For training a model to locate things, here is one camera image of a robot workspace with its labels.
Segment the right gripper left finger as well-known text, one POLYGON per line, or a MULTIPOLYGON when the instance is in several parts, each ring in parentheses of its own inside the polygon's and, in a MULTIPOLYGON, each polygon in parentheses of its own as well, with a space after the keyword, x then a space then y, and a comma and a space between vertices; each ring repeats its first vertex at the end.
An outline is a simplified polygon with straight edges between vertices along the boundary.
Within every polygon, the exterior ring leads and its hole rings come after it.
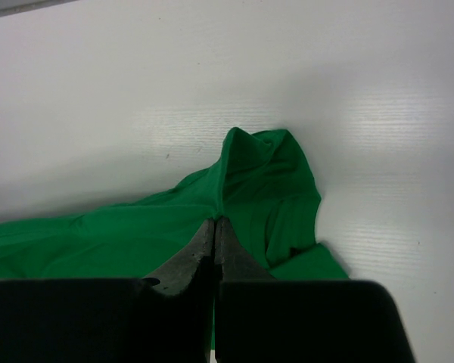
POLYGON ((143 278, 0 281, 0 362, 207 362, 215 223, 143 278))

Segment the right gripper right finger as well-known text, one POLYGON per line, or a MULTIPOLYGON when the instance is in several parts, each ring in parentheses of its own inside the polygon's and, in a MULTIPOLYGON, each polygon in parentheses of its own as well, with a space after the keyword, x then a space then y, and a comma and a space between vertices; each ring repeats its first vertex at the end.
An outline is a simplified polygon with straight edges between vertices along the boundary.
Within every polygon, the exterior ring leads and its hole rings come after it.
POLYGON ((414 362, 396 303, 373 281, 275 279, 216 222, 218 362, 414 362))

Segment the green t-shirt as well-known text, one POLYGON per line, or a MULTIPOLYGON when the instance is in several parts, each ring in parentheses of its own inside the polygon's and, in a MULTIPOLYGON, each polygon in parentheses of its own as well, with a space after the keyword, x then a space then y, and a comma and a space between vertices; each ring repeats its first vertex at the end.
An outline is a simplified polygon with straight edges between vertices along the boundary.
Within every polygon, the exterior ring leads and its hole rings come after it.
POLYGON ((219 159, 174 188, 91 212, 0 224, 0 279, 138 278, 179 252, 206 219, 230 219, 242 247, 281 280, 345 279, 317 243, 321 203, 285 129, 231 129, 219 159))

